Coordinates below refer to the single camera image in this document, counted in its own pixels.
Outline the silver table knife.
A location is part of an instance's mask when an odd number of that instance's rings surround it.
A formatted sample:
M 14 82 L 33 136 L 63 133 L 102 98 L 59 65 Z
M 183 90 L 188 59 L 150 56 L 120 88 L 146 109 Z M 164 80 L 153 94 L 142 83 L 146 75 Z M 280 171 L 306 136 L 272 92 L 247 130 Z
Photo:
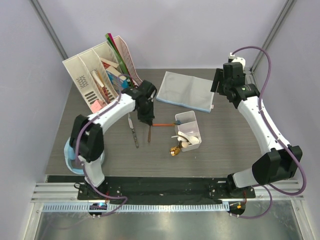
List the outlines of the silver table knife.
M 132 132 L 132 136 L 133 136 L 133 139 L 134 139 L 135 147 L 138 149 L 139 148 L 139 142 L 138 142 L 138 139 L 137 139 L 137 135 L 136 135 L 136 132 L 135 132 L 135 128 L 134 128 L 130 113 L 127 115 L 127 119 L 128 119 L 129 127 L 130 127 L 131 132 Z

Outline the grey cloth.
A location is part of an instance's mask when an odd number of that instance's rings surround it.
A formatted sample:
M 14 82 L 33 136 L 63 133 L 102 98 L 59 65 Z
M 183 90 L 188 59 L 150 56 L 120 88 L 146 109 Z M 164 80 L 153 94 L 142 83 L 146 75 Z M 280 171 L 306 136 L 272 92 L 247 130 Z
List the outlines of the grey cloth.
M 212 83 L 211 80 L 166 71 L 156 100 L 210 113 L 214 98 Z

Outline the white utensil container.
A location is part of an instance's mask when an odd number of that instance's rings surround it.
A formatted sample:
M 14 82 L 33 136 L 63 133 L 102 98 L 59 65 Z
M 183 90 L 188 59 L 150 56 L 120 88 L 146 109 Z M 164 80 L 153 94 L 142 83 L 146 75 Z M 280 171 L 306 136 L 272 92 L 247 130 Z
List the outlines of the white utensil container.
M 194 136 L 199 139 L 198 144 L 191 144 L 189 142 L 188 147 L 181 148 L 181 151 L 187 152 L 187 151 L 198 149 L 200 144 L 202 143 L 202 138 L 201 138 L 201 134 L 200 134 L 200 130 L 199 130 L 199 126 L 198 126 L 195 112 L 193 110 L 191 110 L 191 111 L 187 111 L 187 112 L 178 113 L 175 115 L 175 120 L 181 121 L 180 125 L 175 126 L 176 135 L 178 134 L 178 131 L 181 131 L 189 136 Z

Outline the white ceramic spoon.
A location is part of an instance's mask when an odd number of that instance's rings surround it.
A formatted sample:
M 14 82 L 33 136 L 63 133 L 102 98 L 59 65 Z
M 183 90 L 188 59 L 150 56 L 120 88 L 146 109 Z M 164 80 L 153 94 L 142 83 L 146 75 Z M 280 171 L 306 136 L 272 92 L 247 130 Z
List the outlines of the white ceramic spoon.
M 188 142 L 191 143 L 192 145 L 200 143 L 200 140 L 195 136 L 187 135 L 187 134 L 185 134 L 185 133 L 183 133 L 181 131 L 178 131 L 177 134 L 185 136 L 186 138 L 188 138 L 188 140 L 189 140 Z
M 188 142 L 189 139 L 183 135 L 180 135 L 180 134 L 177 134 L 177 135 L 174 135 L 174 136 L 171 136 L 171 138 L 181 138 L 181 141 L 183 142 Z

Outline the gold metal spoon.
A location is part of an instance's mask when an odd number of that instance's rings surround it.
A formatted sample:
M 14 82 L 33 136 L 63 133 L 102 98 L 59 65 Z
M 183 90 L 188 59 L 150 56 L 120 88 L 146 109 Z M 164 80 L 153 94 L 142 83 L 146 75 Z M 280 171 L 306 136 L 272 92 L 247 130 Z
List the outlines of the gold metal spoon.
M 170 154 L 171 154 L 172 156 L 176 156 L 176 155 L 178 155 L 180 152 L 181 152 L 181 149 L 180 149 L 178 146 L 172 147 L 172 148 L 170 149 Z

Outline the white desktop file organizer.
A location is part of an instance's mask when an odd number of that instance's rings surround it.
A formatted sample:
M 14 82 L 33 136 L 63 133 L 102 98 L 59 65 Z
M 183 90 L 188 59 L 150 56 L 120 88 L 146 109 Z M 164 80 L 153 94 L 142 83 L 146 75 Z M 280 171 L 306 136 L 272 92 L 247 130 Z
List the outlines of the white desktop file organizer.
M 106 38 L 62 62 L 92 113 L 113 102 L 122 89 L 142 83 L 125 41 L 109 33 Z

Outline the orange plastic utensil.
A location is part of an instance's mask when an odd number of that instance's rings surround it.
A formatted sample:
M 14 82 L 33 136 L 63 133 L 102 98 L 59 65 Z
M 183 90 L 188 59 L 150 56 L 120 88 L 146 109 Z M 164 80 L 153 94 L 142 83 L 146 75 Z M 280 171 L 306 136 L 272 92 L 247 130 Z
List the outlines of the orange plastic utensil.
M 174 123 L 154 123 L 153 127 L 173 127 L 175 126 Z

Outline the beige wooden spoon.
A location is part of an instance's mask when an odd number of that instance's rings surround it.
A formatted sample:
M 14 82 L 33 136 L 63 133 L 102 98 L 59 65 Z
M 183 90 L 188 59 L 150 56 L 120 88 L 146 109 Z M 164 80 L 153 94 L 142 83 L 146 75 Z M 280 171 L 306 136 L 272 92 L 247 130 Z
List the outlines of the beige wooden spoon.
M 187 147 L 189 146 L 189 142 L 182 141 L 182 142 L 180 143 L 180 145 L 181 145 L 182 148 L 187 148 Z

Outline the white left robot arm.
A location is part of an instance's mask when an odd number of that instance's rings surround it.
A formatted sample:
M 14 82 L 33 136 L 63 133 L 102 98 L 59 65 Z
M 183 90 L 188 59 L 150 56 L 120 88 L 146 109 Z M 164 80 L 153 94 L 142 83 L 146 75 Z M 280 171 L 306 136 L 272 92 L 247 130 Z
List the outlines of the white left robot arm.
M 105 156 L 104 134 L 119 119 L 137 111 L 140 122 L 151 126 L 154 116 L 153 99 L 157 88 L 144 80 L 138 87 L 127 87 L 109 105 L 91 115 L 78 115 L 71 135 L 64 146 L 65 163 L 69 170 L 84 175 L 91 184 L 89 194 L 100 200 L 107 192 L 102 162 Z

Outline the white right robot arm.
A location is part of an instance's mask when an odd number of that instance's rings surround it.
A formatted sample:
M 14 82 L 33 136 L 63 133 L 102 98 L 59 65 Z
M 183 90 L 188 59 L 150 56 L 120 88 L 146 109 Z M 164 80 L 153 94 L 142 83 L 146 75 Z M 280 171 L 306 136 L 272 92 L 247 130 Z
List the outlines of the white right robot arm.
M 236 198 L 246 187 L 270 185 L 285 194 L 273 183 L 295 175 L 303 152 L 279 132 L 260 99 L 258 88 L 253 83 L 247 84 L 245 77 L 240 62 L 227 62 L 215 71 L 211 87 L 211 92 L 225 96 L 242 114 L 261 151 L 261 157 L 250 168 L 228 175 L 226 193 Z

